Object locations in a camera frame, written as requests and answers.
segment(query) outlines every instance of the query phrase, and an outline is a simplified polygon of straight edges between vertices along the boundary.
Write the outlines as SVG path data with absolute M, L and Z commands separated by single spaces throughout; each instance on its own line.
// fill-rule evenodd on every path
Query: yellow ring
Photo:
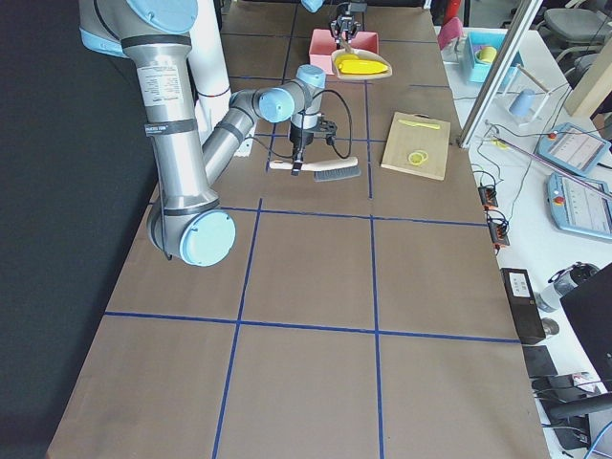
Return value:
M 429 155 L 427 155 L 426 151 L 414 150 L 412 153 L 408 155 L 408 162 L 411 163 L 412 165 L 421 165 L 425 161 L 427 161 L 428 158 L 429 158 Z

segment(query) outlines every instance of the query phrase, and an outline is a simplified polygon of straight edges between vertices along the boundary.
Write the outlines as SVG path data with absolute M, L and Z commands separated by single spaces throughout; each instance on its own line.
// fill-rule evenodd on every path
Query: white desk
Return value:
M 470 31 L 505 32 L 505 30 L 466 29 L 466 33 Z M 507 107 L 515 95 L 496 98 L 485 119 L 503 125 L 520 135 L 546 132 L 553 126 L 555 121 L 553 115 L 556 113 L 561 100 L 565 97 L 567 86 L 562 85 L 566 85 L 567 81 L 536 31 L 526 33 L 520 47 L 520 53 L 525 68 L 534 77 L 549 89 L 559 87 L 560 89 L 552 94 L 538 119 L 529 125 L 519 126 L 514 117 L 507 111 Z M 460 64 L 452 62 L 456 59 L 452 50 L 444 50 L 443 59 L 447 62 L 445 67 L 448 81 L 455 99 L 459 120 L 463 125 L 481 85 L 465 82 Z M 594 129 L 592 121 L 588 118 L 572 118 L 569 117 L 565 109 L 561 109 L 555 124 L 566 121 L 571 121 L 587 130 Z M 502 150 L 491 142 L 482 142 L 483 136 L 487 134 L 489 128 L 484 123 L 478 126 L 476 135 L 470 143 L 470 160 L 473 164 L 482 166 L 497 180 L 502 179 L 502 182 L 497 186 L 497 200 L 499 209 L 506 217 L 510 218 L 512 202 L 520 189 L 521 180 L 530 159 L 514 150 Z M 504 129 L 499 131 L 499 136 L 528 151 L 533 151 L 536 147 L 537 137 L 516 137 Z M 478 150 L 498 164 L 499 169 L 492 162 L 483 158 Z M 612 164 L 612 156 L 604 157 L 603 161 Z M 529 172 L 525 176 L 522 190 L 514 204 L 509 232 L 511 245 L 502 249 L 497 256 L 500 268 L 526 269 L 536 292 L 541 291 L 547 285 L 551 275 L 577 261 L 593 263 L 600 268 L 612 262 L 612 242 L 584 237 L 556 228 L 550 216 L 548 203 L 545 200 L 545 183 L 551 172 L 543 164 L 532 162 Z M 477 182 L 480 175 L 482 174 L 476 174 Z M 612 171 L 610 170 L 597 167 L 591 176 L 612 184 Z M 490 182 L 491 180 L 488 177 L 483 177 L 484 184 Z M 555 320 L 561 330 L 559 335 L 541 343 L 547 345 L 559 375 L 578 371 L 595 373 L 562 310 L 551 314 L 540 313 L 540 315 Z M 542 419 L 546 419 L 543 412 L 540 411 L 540 413 L 543 416 Z M 561 454 L 561 448 L 555 433 L 551 429 L 545 430 L 551 457 L 555 459 L 566 457 Z M 585 449 L 576 450 L 573 454 L 575 457 L 581 457 L 584 452 Z

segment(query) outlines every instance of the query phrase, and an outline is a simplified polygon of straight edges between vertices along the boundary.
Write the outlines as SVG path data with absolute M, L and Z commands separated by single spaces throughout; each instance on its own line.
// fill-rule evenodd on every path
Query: wooden cutting board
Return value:
M 407 125 L 406 121 L 437 125 L 440 128 Z M 395 112 L 382 155 L 381 167 L 429 179 L 444 180 L 447 171 L 449 135 L 449 122 Z M 416 150 L 427 153 L 427 160 L 420 165 L 408 161 L 408 155 Z

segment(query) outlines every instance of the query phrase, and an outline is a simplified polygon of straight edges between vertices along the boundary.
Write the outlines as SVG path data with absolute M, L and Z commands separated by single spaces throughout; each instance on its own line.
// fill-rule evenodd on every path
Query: white pole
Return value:
M 198 91 L 198 129 L 204 142 L 228 112 L 230 81 L 212 0 L 198 0 L 198 17 L 191 29 L 188 60 Z

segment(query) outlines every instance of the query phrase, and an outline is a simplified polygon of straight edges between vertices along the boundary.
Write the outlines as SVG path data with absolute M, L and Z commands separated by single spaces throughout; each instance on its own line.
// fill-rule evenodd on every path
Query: pink bin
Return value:
M 358 32 L 351 41 L 351 47 L 379 53 L 379 35 L 376 32 Z M 314 29 L 310 42 L 310 63 L 323 69 L 327 75 L 333 75 L 331 55 L 336 50 L 336 42 L 327 29 Z

